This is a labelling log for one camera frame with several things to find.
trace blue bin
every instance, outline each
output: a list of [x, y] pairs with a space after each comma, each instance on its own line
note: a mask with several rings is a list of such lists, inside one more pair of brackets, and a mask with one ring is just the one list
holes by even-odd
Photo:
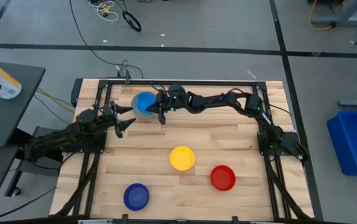
[[357, 175], [357, 111], [341, 111], [327, 125], [341, 171]]

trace concrete floor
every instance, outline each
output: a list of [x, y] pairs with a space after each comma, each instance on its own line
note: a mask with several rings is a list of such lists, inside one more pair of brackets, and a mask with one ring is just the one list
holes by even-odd
[[[123, 19], [102, 21], [86, 0], [73, 0], [73, 8], [84, 38], [90, 45], [140, 47], [205, 47], [223, 49], [279, 50], [268, 0], [154, 0], [152, 4], [127, 1], [140, 21], [141, 33], [131, 30]], [[357, 53], [357, 27], [337, 27], [315, 32], [308, 26], [311, 6], [306, 0], [276, 0], [277, 12], [289, 51]], [[120, 14], [118, 7], [114, 10]], [[317, 5], [315, 15], [332, 15]], [[13, 0], [0, 20], [0, 44], [83, 45], [73, 23], [68, 1]], [[190, 53], [99, 51], [110, 62], [129, 60], [141, 67], [146, 78], [281, 80], [289, 89], [281, 56]], [[87, 50], [0, 49], [0, 61], [46, 68], [40, 86], [63, 100], [70, 99], [76, 78], [114, 77], [115, 66], [99, 61]], [[326, 127], [341, 108], [337, 101], [357, 98], [357, 58], [289, 57], [300, 110], [313, 161], [315, 180], [326, 221], [357, 223], [357, 177], [341, 173]], [[137, 70], [131, 70], [139, 77]], [[64, 120], [72, 114], [45, 99]], [[33, 99], [19, 127], [33, 133], [36, 126], [61, 129], [65, 124]], [[11, 210], [55, 186], [54, 177], [23, 174], [18, 186], [22, 195], [3, 197], [0, 213]], [[45, 217], [52, 194], [1, 220]]]

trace wooden tabletop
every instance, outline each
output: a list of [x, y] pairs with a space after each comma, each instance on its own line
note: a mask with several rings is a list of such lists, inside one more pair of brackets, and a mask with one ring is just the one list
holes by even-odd
[[[266, 85], [270, 104], [287, 110], [282, 82], [266, 82]], [[97, 86], [97, 79], [83, 80], [75, 116], [92, 108]], [[252, 92], [250, 87], [243, 86], [183, 87], [203, 96], [217, 95], [234, 87]], [[149, 85], [113, 85], [111, 100], [120, 106], [130, 106], [134, 96], [142, 91], [156, 93]], [[275, 125], [292, 131], [290, 115], [271, 109]], [[134, 117], [131, 111], [119, 119]], [[106, 150], [98, 167], [91, 218], [121, 218], [127, 213], [129, 218], [138, 219], [231, 220], [232, 216], [238, 216], [239, 220], [273, 220], [257, 132], [256, 120], [229, 107], [212, 108], [200, 114], [177, 110], [166, 114], [163, 126], [157, 116], [138, 118], [122, 139], [116, 137], [113, 129], [108, 131]], [[194, 152], [195, 163], [191, 169], [178, 171], [170, 164], [170, 153], [177, 146], [187, 146]], [[82, 154], [75, 154], [64, 163], [51, 214], [59, 211], [76, 189], [82, 159]], [[281, 156], [281, 161], [287, 190], [303, 211], [313, 217], [300, 161], [292, 156]], [[210, 184], [211, 170], [221, 164], [230, 166], [236, 175], [235, 186], [227, 192], [220, 192]], [[138, 212], [130, 211], [123, 204], [123, 193], [133, 183], [146, 185], [150, 192], [148, 205]], [[280, 216], [284, 217], [281, 195], [277, 189], [276, 192]]]

